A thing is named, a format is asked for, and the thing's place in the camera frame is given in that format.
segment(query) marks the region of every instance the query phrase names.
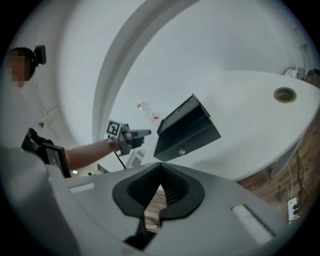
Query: person's arm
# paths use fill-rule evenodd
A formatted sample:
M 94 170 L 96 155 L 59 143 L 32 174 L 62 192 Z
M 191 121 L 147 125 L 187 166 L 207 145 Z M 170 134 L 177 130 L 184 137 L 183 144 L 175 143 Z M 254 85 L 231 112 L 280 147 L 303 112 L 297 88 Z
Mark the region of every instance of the person's arm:
M 106 155 L 120 150 L 118 141 L 115 138 L 104 139 L 96 143 L 79 146 L 73 149 L 65 149 L 66 163 L 70 171 L 86 167 Z

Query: black box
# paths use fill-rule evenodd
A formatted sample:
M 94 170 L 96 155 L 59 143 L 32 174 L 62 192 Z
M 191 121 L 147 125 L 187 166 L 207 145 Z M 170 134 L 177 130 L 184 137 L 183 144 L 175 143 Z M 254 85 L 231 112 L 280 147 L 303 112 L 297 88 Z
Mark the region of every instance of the black box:
M 166 162 L 221 138 L 209 117 L 196 96 L 192 95 L 161 121 L 153 156 Z

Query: black rubber mount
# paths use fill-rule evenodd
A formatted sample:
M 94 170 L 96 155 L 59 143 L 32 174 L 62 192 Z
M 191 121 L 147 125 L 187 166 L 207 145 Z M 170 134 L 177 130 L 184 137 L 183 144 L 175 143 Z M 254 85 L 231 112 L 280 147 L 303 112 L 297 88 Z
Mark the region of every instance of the black rubber mount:
M 167 203 L 167 208 L 159 214 L 161 222 L 189 216 L 205 197 L 198 180 L 167 163 L 155 163 L 118 182 L 112 197 L 125 215 L 143 220 L 144 211 L 159 185 L 163 187 Z

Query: screw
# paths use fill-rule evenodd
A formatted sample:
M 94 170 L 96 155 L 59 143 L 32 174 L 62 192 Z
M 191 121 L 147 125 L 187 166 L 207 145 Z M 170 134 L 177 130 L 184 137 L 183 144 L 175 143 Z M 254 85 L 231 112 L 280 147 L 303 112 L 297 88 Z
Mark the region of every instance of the screw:
M 180 156 L 183 156 L 183 155 L 186 154 L 186 151 L 185 151 L 183 148 L 181 148 L 181 149 L 179 150 L 179 154 L 180 154 Z
M 45 126 L 44 122 L 41 121 L 41 122 L 38 123 L 38 128 L 39 129 L 42 129 L 44 126 Z

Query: white wire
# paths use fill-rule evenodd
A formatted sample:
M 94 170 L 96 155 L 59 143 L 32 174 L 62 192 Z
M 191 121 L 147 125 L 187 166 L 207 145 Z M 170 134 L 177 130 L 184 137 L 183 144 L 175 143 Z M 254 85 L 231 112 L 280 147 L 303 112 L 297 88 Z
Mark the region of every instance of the white wire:
M 34 34 L 33 34 L 33 44 L 34 44 L 34 46 L 36 45 L 36 35 L 37 35 L 38 26 L 39 26 L 39 21 L 40 21 L 40 18 L 41 18 L 41 16 L 42 16 L 42 14 L 43 14 L 43 9 L 41 8 L 41 9 L 40 9 L 40 13 L 39 13 L 39 15 L 38 15 L 38 19 L 37 19 L 37 21 L 36 21 L 36 25 L 35 25 L 35 29 L 34 29 Z M 52 121 L 51 121 L 51 120 L 49 119 L 49 117 L 48 117 L 48 114 L 49 114 L 48 111 L 46 110 L 45 106 L 44 106 L 43 103 L 42 103 L 42 100 L 41 100 L 41 97 L 40 97 L 40 94 L 39 94 L 39 89 L 38 89 L 36 72 L 34 72 L 34 83 L 35 83 L 36 95 L 37 95 L 37 98 L 38 98 L 38 100 L 39 100 L 39 103 L 40 103 L 40 105 L 41 105 L 41 107 L 42 107 L 42 110 L 43 110 L 43 112 L 44 112 L 44 117 L 45 117 L 46 120 L 48 121 L 49 127 L 55 132 L 55 134 L 57 135 L 57 137 L 61 140 L 61 137 L 59 136 L 57 130 L 52 126 Z
M 304 47 L 304 55 L 305 55 L 305 64 L 308 66 L 308 69 L 307 69 L 307 72 L 306 72 L 306 75 L 308 75 L 308 72 L 311 70 L 311 66 L 310 66 L 310 63 L 309 63 L 309 59 L 308 59 L 308 55 L 307 55 L 307 50 L 308 50 L 308 45 L 305 44 L 306 47 Z
M 288 168 L 289 174 L 290 174 L 290 180 L 291 180 L 291 189 L 290 189 L 290 200 L 292 199 L 292 190 L 293 190 L 293 179 L 292 179 L 292 175 L 291 175 L 291 171 L 289 168 L 289 165 L 286 164 L 286 167 Z
M 303 66 L 304 66 L 304 74 L 303 74 L 303 78 L 305 78 L 308 75 L 308 72 L 310 70 L 310 65 L 309 65 L 309 61 L 308 61 L 308 57 L 307 57 L 307 53 L 306 53 L 306 49 L 302 46 L 300 46 L 300 50 L 302 52 L 303 55 Z

